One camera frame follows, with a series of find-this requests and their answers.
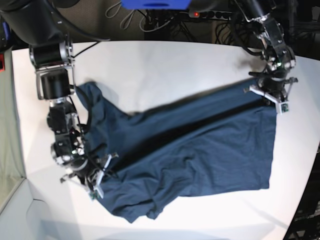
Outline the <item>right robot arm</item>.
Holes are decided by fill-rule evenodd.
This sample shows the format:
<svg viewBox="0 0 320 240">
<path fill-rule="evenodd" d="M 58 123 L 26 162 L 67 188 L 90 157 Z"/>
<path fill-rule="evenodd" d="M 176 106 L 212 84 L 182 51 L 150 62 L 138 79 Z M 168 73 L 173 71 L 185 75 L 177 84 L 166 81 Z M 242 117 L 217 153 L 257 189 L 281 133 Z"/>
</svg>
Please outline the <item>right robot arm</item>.
<svg viewBox="0 0 320 240">
<path fill-rule="evenodd" d="M 55 163 L 69 170 L 61 182 L 77 178 L 77 184 L 93 200 L 103 199 L 102 181 L 116 153 L 98 156 L 85 135 L 91 123 L 81 124 L 72 95 L 85 96 L 75 83 L 75 58 L 70 37 L 53 18 L 55 8 L 47 0 L 3 0 L 0 15 L 10 29 L 29 46 L 39 100 L 49 102 L 47 125 L 54 133 L 50 152 Z"/>
</svg>

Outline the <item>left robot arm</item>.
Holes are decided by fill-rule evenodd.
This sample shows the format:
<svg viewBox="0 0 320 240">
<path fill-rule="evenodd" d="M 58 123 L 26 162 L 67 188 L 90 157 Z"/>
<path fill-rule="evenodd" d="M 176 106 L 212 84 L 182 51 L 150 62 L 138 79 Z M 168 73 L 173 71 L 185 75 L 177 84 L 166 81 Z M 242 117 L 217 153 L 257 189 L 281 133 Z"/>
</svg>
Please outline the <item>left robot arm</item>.
<svg viewBox="0 0 320 240">
<path fill-rule="evenodd" d="M 250 72 L 257 83 L 248 87 L 249 92 L 262 96 L 274 103 L 276 112 L 284 114 L 289 111 L 289 93 L 295 77 L 287 78 L 296 66 L 296 56 L 284 39 L 284 30 L 272 16 L 275 9 L 272 0 L 236 0 L 238 11 L 231 18 L 231 32 L 238 44 L 250 55 L 265 61 L 265 67 L 260 72 Z M 242 17 L 254 26 L 253 34 L 262 43 L 262 50 L 250 50 L 241 40 L 236 31 L 236 21 Z"/>
</svg>

